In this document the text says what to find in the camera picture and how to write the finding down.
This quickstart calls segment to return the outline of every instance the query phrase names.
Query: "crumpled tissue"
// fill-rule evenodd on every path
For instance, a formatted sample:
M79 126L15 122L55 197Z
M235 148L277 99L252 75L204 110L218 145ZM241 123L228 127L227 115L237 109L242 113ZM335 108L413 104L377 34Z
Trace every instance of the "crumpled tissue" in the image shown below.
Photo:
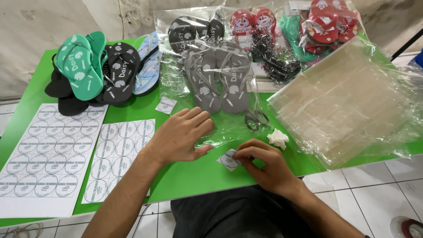
M267 138L269 139L269 144L274 144L283 150L286 148L285 142L289 142L288 136L278 129L275 129L272 134L267 135Z

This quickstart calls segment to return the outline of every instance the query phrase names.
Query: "scissors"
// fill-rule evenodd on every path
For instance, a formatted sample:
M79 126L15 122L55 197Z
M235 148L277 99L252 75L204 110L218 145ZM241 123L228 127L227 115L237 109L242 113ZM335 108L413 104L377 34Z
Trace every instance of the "scissors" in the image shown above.
M252 121L253 124L255 124L255 127L254 128L252 128L250 126L249 121ZM258 128L259 128L260 125L268 125L269 124L269 118L264 113L262 113L261 111L256 111L256 110L253 111L253 110L248 109L245 112L245 124L247 125L247 127L250 130L252 130L252 131L258 131Z

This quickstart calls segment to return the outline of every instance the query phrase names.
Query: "hand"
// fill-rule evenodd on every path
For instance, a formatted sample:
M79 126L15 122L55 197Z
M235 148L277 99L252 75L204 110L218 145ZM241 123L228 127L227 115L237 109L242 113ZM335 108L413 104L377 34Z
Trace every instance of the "hand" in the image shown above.
M195 143L212 131L210 114L199 107L183 109L169 117L155 132L153 138L140 151L155 162L165 165L176 161L194 161L213 148L204 145L194 149Z
M257 139L251 139L241 144L237 151L233 158L239 160L254 180L267 191L292 201L299 195L300 189L305 187L289 170L280 150ZM259 169L253 164L254 158L263 161L265 166Z

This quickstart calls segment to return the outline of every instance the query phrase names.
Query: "gray flip-flop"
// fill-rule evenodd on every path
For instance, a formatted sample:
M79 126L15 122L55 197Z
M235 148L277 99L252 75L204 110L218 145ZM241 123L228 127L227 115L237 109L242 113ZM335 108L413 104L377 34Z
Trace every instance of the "gray flip-flop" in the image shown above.
M195 105L210 114L217 113L222 107L214 81L215 68L213 49L200 42L191 45L184 58L184 70L192 85Z
M216 63L223 83L222 107L238 114L248 109L247 75L250 60L247 53L233 42L221 42L216 49Z

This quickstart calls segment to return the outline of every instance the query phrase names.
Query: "person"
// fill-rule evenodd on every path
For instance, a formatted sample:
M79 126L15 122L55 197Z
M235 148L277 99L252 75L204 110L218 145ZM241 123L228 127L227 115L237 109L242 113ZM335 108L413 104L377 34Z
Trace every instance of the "person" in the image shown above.
M211 132L209 113L184 109L165 121L100 206L83 238L126 237L160 169L194 161L213 148L194 149ZM233 156L258 185L171 201L174 238L364 238L289 170L282 153L262 141L242 143ZM262 160L258 168L253 159Z

